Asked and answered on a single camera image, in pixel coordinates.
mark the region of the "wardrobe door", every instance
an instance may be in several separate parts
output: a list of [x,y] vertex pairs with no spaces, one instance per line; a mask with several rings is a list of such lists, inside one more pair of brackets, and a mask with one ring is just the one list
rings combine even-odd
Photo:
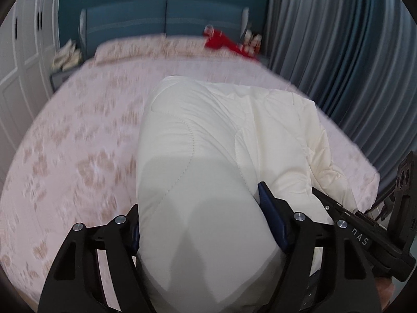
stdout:
[[20,0],[18,8],[22,13],[20,47],[18,53],[22,64],[26,94],[33,116],[36,116],[52,95],[49,76],[42,62],[42,0]]
[[57,3],[58,0],[41,0],[40,2],[42,56],[48,75],[51,73],[51,65],[58,43],[58,39],[56,39]]
[[0,181],[4,183],[16,148],[32,123],[15,52],[19,17],[16,6],[0,26]]

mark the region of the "red object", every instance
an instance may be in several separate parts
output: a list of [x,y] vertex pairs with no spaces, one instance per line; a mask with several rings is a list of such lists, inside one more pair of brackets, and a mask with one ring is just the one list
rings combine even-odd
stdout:
[[236,43],[234,43],[220,30],[214,29],[212,27],[206,27],[206,29],[204,30],[204,35],[208,36],[209,38],[205,44],[205,47],[207,48],[219,50],[222,47],[227,47],[232,52],[235,52],[239,55],[253,60],[257,60],[257,58],[254,55],[244,52],[242,45],[237,45]]

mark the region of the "gray curtain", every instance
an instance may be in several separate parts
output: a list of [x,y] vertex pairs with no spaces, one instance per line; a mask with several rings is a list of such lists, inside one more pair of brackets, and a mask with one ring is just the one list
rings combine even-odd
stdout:
[[386,187],[417,150],[417,25],[401,0],[270,0],[263,45]]

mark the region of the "blue headboard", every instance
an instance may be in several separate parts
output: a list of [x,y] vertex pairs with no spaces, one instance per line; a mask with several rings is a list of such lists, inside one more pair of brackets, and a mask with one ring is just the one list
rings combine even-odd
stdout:
[[248,12],[247,8],[220,2],[168,0],[166,35],[202,35],[204,28],[212,25],[237,42],[244,31],[242,21],[245,20],[245,14]]
[[161,34],[165,31],[166,0],[131,0],[83,9],[80,44],[85,59],[98,45],[117,37]]
[[83,9],[79,37],[85,59],[108,40],[146,34],[202,35],[212,25],[239,41],[249,10],[204,0],[130,0]]

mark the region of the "black bracket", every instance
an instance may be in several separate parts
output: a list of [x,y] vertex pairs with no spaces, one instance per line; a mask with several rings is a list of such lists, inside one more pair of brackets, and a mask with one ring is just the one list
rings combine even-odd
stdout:
[[151,313],[149,297],[132,260],[139,248],[138,206],[105,226],[75,224],[46,278],[38,313],[115,313],[107,306],[97,250],[106,250],[122,313]]
[[330,217],[345,220],[365,250],[367,259],[379,276],[395,277],[405,281],[414,269],[416,260],[410,247],[417,233],[417,173],[414,172],[417,155],[410,152],[398,168],[394,190],[394,209],[388,229],[371,220],[360,211],[354,215],[332,198],[313,188],[313,194],[322,202]]
[[[283,200],[274,198],[264,182],[258,188],[260,201],[268,196],[267,202],[275,206],[280,216],[290,220],[287,232],[297,236],[294,242],[286,244],[289,246],[283,274],[264,312],[381,312],[372,269],[359,242],[347,229],[347,222],[339,220],[334,225],[313,222],[303,213],[294,213]],[[316,247],[323,247],[321,276],[314,306],[306,308],[302,303]]]

